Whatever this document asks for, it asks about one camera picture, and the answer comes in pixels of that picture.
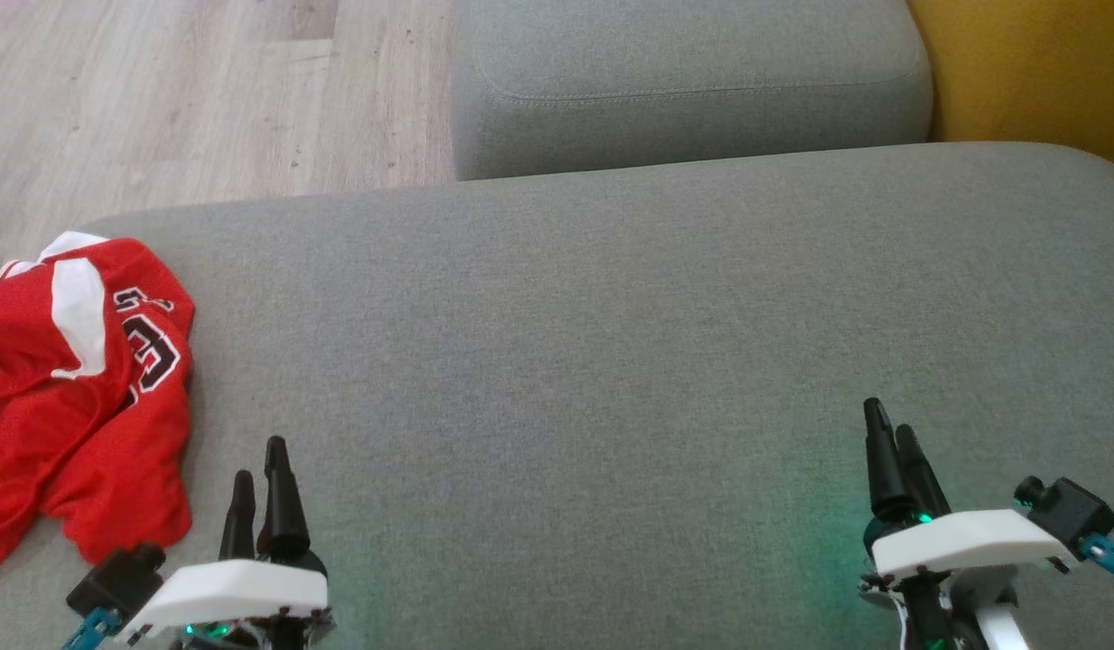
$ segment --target yellow cushion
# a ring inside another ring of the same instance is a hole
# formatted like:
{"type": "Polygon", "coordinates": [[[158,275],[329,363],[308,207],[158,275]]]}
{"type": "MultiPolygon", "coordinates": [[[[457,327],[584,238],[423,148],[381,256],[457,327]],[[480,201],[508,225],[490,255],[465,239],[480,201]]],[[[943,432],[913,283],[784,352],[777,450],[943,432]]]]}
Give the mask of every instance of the yellow cushion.
{"type": "Polygon", "coordinates": [[[908,0],[936,140],[1039,140],[1114,162],[1114,0],[908,0]]]}

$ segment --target gray ottoman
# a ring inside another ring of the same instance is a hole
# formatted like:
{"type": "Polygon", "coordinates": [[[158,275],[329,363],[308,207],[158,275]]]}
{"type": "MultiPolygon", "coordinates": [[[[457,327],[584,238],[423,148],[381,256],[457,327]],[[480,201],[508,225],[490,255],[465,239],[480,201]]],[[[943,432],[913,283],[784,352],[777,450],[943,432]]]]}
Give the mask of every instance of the gray ottoman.
{"type": "MultiPolygon", "coordinates": [[[[289,439],[329,650],[892,649],[854,594],[862,400],[958,510],[1026,474],[1114,505],[1114,166],[909,145],[194,206],[134,235],[197,301],[195,524],[289,439]]],[[[260,489],[263,477],[257,470],[260,489]]],[[[55,523],[0,566],[0,649],[57,648],[55,523]]],[[[1114,580],[1037,569],[1046,648],[1114,648],[1114,580]]]]}
{"type": "Polygon", "coordinates": [[[461,180],[920,143],[903,0],[461,0],[461,180]]]}

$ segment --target red jersey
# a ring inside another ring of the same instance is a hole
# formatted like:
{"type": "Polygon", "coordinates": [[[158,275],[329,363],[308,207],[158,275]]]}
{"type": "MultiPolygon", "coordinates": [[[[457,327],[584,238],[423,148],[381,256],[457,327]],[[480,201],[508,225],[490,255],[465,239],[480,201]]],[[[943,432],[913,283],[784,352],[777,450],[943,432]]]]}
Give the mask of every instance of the red jersey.
{"type": "Polygon", "coordinates": [[[178,462],[194,304],[136,240],[65,233],[0,271],[0,562],[38,514],[79,554],[193,525],[178,462]]]}

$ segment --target floor plank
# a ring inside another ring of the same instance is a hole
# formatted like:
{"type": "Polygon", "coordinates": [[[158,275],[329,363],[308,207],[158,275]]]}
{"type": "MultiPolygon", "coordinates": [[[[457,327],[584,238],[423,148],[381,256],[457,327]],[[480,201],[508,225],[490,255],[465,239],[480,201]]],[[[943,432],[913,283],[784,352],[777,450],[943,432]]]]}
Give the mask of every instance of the floor plank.
{"type": "Polygon", "coordinates": [[[0,266],[120,213],[453,180],[453,0],[0,0],[0,266]]]}

